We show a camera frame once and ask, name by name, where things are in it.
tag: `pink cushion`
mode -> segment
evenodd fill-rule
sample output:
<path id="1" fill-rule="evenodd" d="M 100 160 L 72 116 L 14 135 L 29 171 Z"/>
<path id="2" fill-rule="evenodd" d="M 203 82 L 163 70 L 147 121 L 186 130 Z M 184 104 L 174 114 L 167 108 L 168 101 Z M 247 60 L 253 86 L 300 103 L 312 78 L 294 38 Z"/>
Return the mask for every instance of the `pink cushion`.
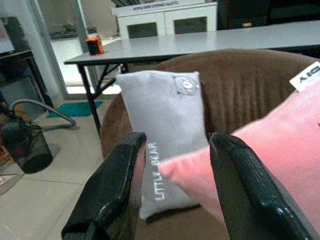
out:
<path id="1" fill-rule="evenodd" d="M 233 135 L 256 152 L 320 233 L 320 80 Z M 168 159 L 159 170 L 223 220 L 209 147 Z"/>

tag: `brown upholstery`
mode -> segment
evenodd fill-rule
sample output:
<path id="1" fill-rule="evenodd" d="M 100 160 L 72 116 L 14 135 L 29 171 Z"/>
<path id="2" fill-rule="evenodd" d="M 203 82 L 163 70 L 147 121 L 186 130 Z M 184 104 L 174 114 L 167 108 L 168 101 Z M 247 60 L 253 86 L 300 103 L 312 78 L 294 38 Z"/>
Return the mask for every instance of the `brown upholstery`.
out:
<path id="1" fill-rule="evenodd" d="M 265 116 L 294 90 L 289 79 L 315 58 L 273 50 L 220 50 L 190 54 L 162 62 L 156 70 L 200 73 L 207 133 L 231 133 Z M 112 102 L 100 130 L 103 156 L 131 131 L 121 94 Z M 226 230 L 202 208 L 194 208 L 145 224 L 137 240 L 228 239 Z"/>

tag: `gray hose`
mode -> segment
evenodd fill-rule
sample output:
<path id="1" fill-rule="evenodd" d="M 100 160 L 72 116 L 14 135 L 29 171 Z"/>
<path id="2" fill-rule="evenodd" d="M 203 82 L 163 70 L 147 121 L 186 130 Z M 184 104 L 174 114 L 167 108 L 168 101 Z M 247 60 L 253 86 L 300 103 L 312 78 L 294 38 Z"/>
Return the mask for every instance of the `gray hose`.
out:
<path id="1" fill-rule="evenodd" d="M 35 105 L 38 105 L 40 107 L 43 107 L 45 109 L 47 109 L 49 112 L 53 112 L 55 114 L 57 114 L 58 116 L 60 116 L 61 118 L 67 120 L 68 122 L 70 122 L 70 124 L 61 124 L 61 125 L 55 125 L 55 126 L 46 126 L 46 127 L 41 127 L 42 130 L 46 130 L 46 131 L 49 131 L 49 130 L 55 130 L 55 129 L 69 129 L 69 128 L 72 128 L 76 125 L 76 121 L 73 120 L 72 118 L 66 116 L 66 115 L 63 115 L 61 112 L 55 110 L 54 108 L 42 103 L 42 102 L 39 102 L 39 101 L 36 101 L 36 100 L 32 100 L 32 99 L 20 99 L 20 100 L 17 100 L 17 101 L 14 101 L 10 106 L 9 106 L 9 110 L 13 111 L 15 109 L 15 106 L 18 105 L 18 104 L 22 104 L 22 103 L 30 103 L 30 104 L 35 104 Z"/>

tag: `tiled floor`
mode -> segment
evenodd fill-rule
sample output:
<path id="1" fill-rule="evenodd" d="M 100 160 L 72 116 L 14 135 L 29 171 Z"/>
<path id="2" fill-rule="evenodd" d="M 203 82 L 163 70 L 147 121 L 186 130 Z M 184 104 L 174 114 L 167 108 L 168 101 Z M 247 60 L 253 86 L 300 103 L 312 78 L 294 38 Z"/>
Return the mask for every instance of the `tiled floor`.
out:
<path id="1" fill-rule="evenodd" d="M 102 120 L 111 100 L 98 108 Z M 41 172 L 24 175 L 0 196 L 0 240 L 61 240 L 60 232 L 84 184 L 103 161 L 93 117 L 75 117 L 75 129 L 45 132 L 54 156 Z M 64 122 L 40 116 L 40 125 Z"/>

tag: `teal mat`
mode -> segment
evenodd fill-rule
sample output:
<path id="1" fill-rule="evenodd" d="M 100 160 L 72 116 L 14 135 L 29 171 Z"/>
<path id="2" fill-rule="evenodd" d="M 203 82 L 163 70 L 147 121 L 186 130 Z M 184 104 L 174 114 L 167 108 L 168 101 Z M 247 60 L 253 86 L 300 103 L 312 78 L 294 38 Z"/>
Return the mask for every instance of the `teal mat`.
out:
<path id="1" fill-rule="evenodd" d="M 98 108 L 102 104 L 102 101 L 96 101 L 95 107 Z M 91 113 L 90 105 L 88 102 L 72 102 L 62 104 L 57 109 L 60 113 L 67 115 L 68 117 L 89 117 Z M 50 112 L 47 118 L 60 118 L 53 112 Z"/>

